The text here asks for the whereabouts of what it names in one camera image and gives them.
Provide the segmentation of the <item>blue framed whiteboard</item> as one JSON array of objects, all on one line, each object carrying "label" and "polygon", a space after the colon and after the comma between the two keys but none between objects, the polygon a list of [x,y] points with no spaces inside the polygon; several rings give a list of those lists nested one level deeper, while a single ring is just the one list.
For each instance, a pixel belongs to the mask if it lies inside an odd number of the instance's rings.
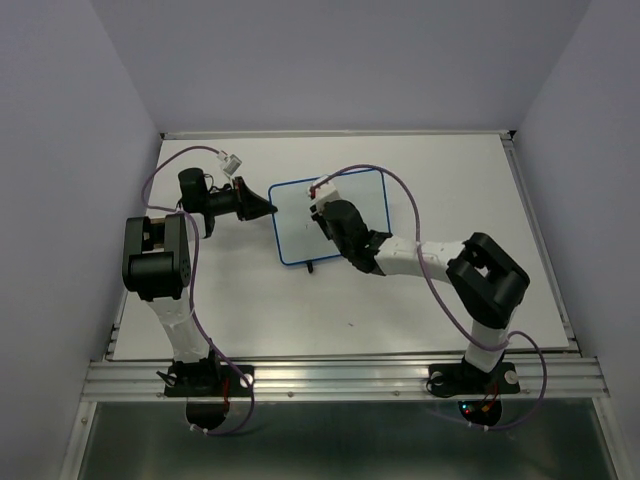
[{"label": "blue framed whiteboard", "polygon": [[[270,202],[278,211],[273,215],[279,258],[286,266],[303,265],[340,255],[311,218],[308,190],[314,177],[277,183],[268,190]],[[373,169],[344,173],[333,179],[340,196],[353,203],[364,222],[373,230],[391,229],[386,184],[383,175]]]}]

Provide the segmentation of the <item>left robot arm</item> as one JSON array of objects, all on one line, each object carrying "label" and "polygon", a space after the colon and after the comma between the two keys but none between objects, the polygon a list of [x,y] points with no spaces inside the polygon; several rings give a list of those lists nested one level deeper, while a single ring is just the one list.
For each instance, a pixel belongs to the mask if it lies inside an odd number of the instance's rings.
[{"label": "left robot arm", "polygon": [[[240,176],[217,188],[207,185],[202,169],[188,168],[178,174],[178,181],[180,205],[194,216],[197,239],[211,236],[218,216],[233,213],[241,221],[250,221],[278,212]],[[189,249],[184,214],[126,220],[122,278],[125,288],[156,314],[171,344],[171,366],[158,374],[168,396],[209,396],[225,380],[220,355],[193,318],[189,288],[194,253]]]}]

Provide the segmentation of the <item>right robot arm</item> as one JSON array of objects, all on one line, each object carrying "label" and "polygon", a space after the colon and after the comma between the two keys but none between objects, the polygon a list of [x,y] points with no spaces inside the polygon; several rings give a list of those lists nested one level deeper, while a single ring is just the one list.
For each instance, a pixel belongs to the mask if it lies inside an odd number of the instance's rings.
[{"label": "right robot arm", "polygon": [[371,230],[351,202],[321,201],[311,218],[357,270],[378,276],[421,277],[453,287],[472,319],[460,362],[434,364],[426,389],[439,398],[516,394],[515,366],[504,361],[509,324],[530,285],[528,274],[488,235],[462,242],[419,243]]}]

